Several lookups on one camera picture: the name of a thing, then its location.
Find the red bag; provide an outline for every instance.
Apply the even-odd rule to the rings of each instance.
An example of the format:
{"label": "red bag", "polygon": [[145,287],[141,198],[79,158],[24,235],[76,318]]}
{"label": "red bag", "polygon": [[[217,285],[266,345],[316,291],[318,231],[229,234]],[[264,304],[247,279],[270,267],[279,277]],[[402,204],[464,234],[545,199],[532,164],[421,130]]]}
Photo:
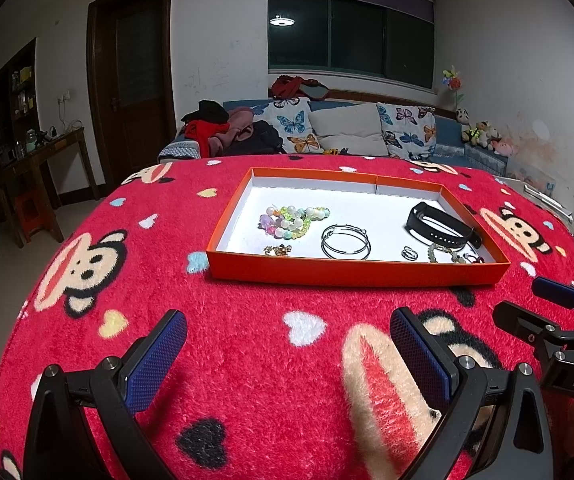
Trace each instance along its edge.
{"label": "red bag", "polygon": [[281,75],[272,85],[272,96],[276,99],[308,97],[312,101],[323,101],[329,96],[329,88],[315,79]]}

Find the blue gripper pad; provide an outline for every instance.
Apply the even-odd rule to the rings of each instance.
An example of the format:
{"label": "blue gripper pad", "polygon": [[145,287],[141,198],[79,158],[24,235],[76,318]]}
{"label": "blue gripper pad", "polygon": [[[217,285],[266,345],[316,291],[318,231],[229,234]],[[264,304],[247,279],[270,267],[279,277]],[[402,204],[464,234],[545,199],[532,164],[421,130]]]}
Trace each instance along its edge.
{"label": "blue gripper pad", "polygon": [[187,320],[169,310],[125,362],[119,382],[131,415],[146,410],[187,339]]}
{"label": "blue gripper pad", "polygon": [[531,282],[531,291],[534,296],[543,300],[551,301],[565,308],[574,308],[574,286],[539,276]]}
{"label": "blue gripper pad", "polygon": [[452,352],[447,348],[447,354],[406,306],[393,311],[389,331],[426,403],[445,414],[458,387]]}

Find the window sill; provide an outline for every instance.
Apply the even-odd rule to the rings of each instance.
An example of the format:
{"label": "window sill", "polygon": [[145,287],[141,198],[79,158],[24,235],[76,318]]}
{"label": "window sill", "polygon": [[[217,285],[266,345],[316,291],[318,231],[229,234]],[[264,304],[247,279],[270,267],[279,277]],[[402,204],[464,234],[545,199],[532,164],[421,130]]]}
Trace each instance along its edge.
{"label": "window sill", "polygon": [[390,86],[391,88],[409,88],[410,90],[414,90],[417,92],[423,92],[425,94],[431,95],[434,98],[438,96],[438,92],[434,89],[423,88],[421,86],[412,85],[409,83],[403,83],[401,81],[394,81],[393,79],[386,79],[384,77],[377,77],[371,75],[364,75],[364,74],[354,74],[350,72],[334,72],[333,70],[315,70],[315,69],[308,69],[308,68],[270,68],[268,70],[269,74],[285,74],[285,73],[292,73],[292,74],[307,74],[313,76],[332,76],[332,77],[339,77],[343,79],[353,79],[356,81],[365,81],[365,82],[374,82],[380,83]]}

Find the window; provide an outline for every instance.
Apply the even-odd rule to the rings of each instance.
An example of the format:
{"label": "window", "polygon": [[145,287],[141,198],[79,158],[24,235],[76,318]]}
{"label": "window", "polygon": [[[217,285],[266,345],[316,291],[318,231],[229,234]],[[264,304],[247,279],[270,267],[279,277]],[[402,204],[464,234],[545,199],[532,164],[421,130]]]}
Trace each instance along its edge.
{"label": "window", "polygon": [[[379,4],[269,0],[269,68],[358,73],[432,88],[433,3],[371,1]],[[276,17],[282,25],[271,24]]]}

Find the red blanket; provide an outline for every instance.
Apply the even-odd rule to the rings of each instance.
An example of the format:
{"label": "red blanket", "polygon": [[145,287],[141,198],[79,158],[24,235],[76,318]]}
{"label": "red blanket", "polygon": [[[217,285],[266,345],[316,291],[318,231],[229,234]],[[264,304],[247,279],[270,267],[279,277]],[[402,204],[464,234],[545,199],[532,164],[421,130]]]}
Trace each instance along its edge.
{"label": "red blanket", "polygon": [[[496,286],[342,289],[217,282],[204,250],[248,168],[361,171],[447,186],[512,266]],[[21,466],[32,395],[45,366],[95,367],[122,355],[169,308],[187,342],[153,405],[137,416],[178,478],[398,478],[439,414],[388,337],[398,306],[481,365],[513,368],[531,349],[496,329],[510,300],[574,328],[574,312],[535,298],[531,280],[574,283],[574,239],[547,211],[477,170],[354,156],[240,156],[149,168],[130,177],[67,239],[36,284],[0,365],[0,464]],[[550,400],[554,434],[564,399]],[[96,412],[100,452],[125,478]],[[485,420],[481,414],[478,427]],[[468,443],[471,450],[481,430]],[[470,463],[463,453],[454,478]]]}

